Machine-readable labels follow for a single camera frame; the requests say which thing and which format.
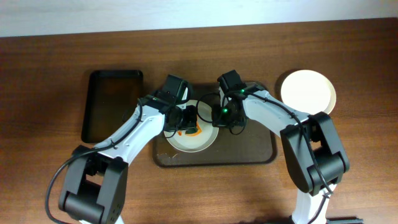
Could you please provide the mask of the white plate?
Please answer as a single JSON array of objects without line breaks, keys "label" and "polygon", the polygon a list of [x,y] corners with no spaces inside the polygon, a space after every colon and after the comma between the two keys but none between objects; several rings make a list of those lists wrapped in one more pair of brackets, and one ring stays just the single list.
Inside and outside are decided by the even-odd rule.
[{"label": "white plate", "polygon": [[166,140],[175,149],[182,152],[199,152],[208,148],[216,139],[219,128],[213,127],[212,124],[204,122],[197,116],[197,131],[188,134],[186,130],[177,131],[171,138],[174,131],[164,131]]},{"label": "white plate", "polygon": [[331,81],[313,70],[289,73],[281,84],[280,97],[287,106],[309,114],[330,114],[337,100]]}]

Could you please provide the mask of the orange green sponge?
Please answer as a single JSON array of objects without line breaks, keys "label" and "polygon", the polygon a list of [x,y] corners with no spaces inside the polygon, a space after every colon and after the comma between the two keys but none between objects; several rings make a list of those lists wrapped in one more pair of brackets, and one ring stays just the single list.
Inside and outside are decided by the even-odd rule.
[{"label": "orange green sponge", "polygon": [[196,122],[195,127],[190,128],[190,129],[187,129],[187,130],[185,131],[185,135],[186,135],[186,136],[197,136],[197,135],[199,135],[201,132],[202,132],[202,130],[201,130],[201,128],[200,128],[198,122]]}]

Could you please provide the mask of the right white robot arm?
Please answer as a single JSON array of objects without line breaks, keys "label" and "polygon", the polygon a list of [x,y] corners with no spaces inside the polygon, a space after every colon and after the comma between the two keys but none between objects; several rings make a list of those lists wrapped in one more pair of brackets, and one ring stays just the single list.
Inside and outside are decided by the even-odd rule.
[{"label": "right white robot arm", "polygon": [[326,211],[350,163],[330,116],[310,115],[275,99],[262,85],[244,83],[237,71],[218,77],[220,103],[212,125],[232,129],[251,119],[280,137],[288,173],[298,188],[291,223],[331,223]]}]

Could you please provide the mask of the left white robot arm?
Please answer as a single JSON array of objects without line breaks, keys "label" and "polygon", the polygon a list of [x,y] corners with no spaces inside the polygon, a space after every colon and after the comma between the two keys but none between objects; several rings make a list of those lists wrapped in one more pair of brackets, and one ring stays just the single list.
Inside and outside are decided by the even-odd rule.
[{"label": "left white robot arm", "polygon": [[187,102],[192,85],[168,75],[163,87],[139,98],[131,117],[110,137],[92,148],[79,145],[54,173],[45,193],[48,218],[60,223],[49,207],[57,177],[66,176],[58,207],[80,223],[123,223],[121,216],[127,188],[129,166],[143,147],[163,131],[176,132],[194,127],[197,119]]}]

